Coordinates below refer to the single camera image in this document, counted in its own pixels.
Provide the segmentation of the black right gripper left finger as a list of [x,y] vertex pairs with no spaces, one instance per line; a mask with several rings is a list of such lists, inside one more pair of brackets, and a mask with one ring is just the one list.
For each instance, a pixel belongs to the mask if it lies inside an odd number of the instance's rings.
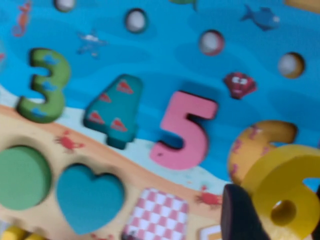
[[237,184],[224,186],[221,210],[223,240],[268,240],[248,193]]

